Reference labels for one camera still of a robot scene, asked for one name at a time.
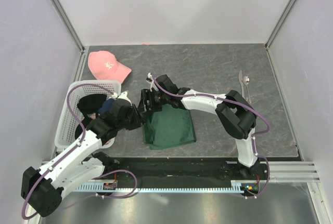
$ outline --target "metal spoon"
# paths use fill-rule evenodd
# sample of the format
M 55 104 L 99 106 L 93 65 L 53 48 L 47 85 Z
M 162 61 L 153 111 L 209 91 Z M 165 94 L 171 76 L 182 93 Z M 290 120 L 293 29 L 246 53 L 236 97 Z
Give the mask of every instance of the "metal spoon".
M 243 81 L 244 85 L 246 86 L 246 89 L 248 90 L 249 103 L 252 103 L 251 98 L 250 98 L 250 93 L 249 93 L 249 87 L 248 87 L 248 84 L 250 83 L 250 78 L 247 76 L 244 76 L 242 81 Z
M 245 94 L 244 94 L 244 83 L 243 83 L 243 72 L 241 70 L 238 73 L 238 80 L 239 80 L 240 88 L 241 88 L 241 96 L 245 97 Z

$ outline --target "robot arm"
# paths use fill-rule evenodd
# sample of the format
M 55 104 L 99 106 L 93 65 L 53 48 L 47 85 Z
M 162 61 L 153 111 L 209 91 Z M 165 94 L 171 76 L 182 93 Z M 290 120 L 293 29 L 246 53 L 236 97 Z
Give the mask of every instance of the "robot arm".
M 243 107 L 217 99 L 229 99 L 251 107 L 237 91 L 232 90 L 228 94 L 220 95 L 203 94 L 190 88 L 178 88 L 167 75 L 159 76 L 156 79 L 159 86 L 166 91 L 176 95 L 184 95 L 184 97 L 179 98 L 160 91 L 152 80 L 151 74 L 148 74 L 147 81 L 150 83 L 150 90 L 142 90 L 139 111 L 160 111 L 162 105 L 168 103 L 174 108 L 199 110 L 217 115 L 227 133 L 235 138 L 239 163 L 248 168 L 255 164 L 258 158 L 253 153 L 251 136 L 254 133 L 257 117 Z
M 81 135 L 52 161 L 39 169 L 30 167 L 24 172 L 21 190 L 21 196 L 24 199 L 27 198 L 41 175 L 46 174 L 32 191 L 28 201 L 42 217 L 51 214 L 60 205 L 62 199 L 75 188 L 101 176 L 112 167 L 113 160 L 102 152 L 82 163 L 87 156 L 115 137 L 118 131 L 141 127 L 144 121 L 140 114 L 161 111 L 164 104 L 170 104 L 174 108 L 200 110 L 217 115 L 225 130 L 236 140 L 240 164 L 246 168 L 255 165 L 257 157 L 253 154 L 251 135 L 254 133 L 256 116 L 242 107 L 217 100 L 217 97 L 226 98 L 251 107 L 238 92 L 230 91 L 228 94 L 210 94 L 212 98 L 204 97 L 192 89 L 177 88 L 166 75 L 159 76 L 158 85 L 169 93 L 184 95 L 183 98 L 179 98 L 158 90 L 151 77 L 148 76 L 147 80 L 151 88 L 141 91 L 138 108 L 131 103 L 126 92 L 122 93 L 109 111 L 90 122 L 83 140 Z

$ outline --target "metal floor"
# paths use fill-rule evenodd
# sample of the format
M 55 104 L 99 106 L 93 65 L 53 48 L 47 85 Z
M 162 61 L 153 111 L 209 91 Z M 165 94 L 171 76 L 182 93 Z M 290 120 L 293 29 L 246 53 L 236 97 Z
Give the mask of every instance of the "metal floor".
M 91 193 L 71 193 L 60 207 Z M 219 193 L 138 193 L 128 199 L 90 198 L 40 224 L 317 224 L 306 184 L 270 184 L 256 200 Z
M 132 73 L 122 85 L 129 91 L 134 104 L 140 100 L 140 90 L 147 88 L 148 72 L 167 74 L 178 87 L 191 87 L 205 93 L 240 91 L 238 72 L 250 77 L 249 91 L 253 107 L 272 125 L 270 133 L 257 137 L 257 148 L 266 156 L 298 156 L 285 109 L 263 44 L 219 45 L 136 45 L 91 46 L 89 52 L 108 50 Z M 82 80 L 92 80 L 87 63 Z M 150 156 L 237 156 L 235 141 L 223 129 L 214 115 L 192 111 L 197 142 L 166 150 L 150 150 L 143 142 L 142 129 L 120 131 L 114 145 L 103 150 L 111 157 Z M 257 121 L 257 129 L 264 129 Z

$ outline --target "pink baseball cap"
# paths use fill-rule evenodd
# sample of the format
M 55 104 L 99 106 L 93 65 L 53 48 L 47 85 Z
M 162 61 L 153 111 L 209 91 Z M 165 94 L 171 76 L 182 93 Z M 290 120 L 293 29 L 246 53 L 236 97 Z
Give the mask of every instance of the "pink baseball cap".
M 97 80 L 116 80 L 123 83 L 131 69 L 119 63 L 109 51 L 93 51 L 88 57 L 88 67 Z

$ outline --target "gray marble surface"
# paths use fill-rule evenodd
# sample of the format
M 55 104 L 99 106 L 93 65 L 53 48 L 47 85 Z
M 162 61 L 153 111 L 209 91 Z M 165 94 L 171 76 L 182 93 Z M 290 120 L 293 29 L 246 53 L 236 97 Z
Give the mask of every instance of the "gray marble surface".
M 231 89 L 240 91 L 238 72 L 250 77 L 249 91 L 254 109 L 265 116 L 272 130 L 257 136 L 257 149 L 266 156 L 298 156 L 295 141 L 288 125 L 270 62 L 263 44 L 211 45 L 137 45 L 91 46 L 89 52 L 107 50 L 117 60 L 130 67 L 132 73 L 122 85 L 134 104 L 140 100 L 140 90 L 147 88 L 148 72 L 167 74 L 178 87 L 222 94 Z M 82 80 L 92 80 L 87 64 Z M 122 130 L 109 149 L 112 157 L 122 156 L 237 156 L 236 144 L 224 130 L 217 116 L 192 111 L 197 142 L 166 150 L 150 150 L 143 143 L 142 129 Z M 265 129 L 257 121 L 256 130 Z

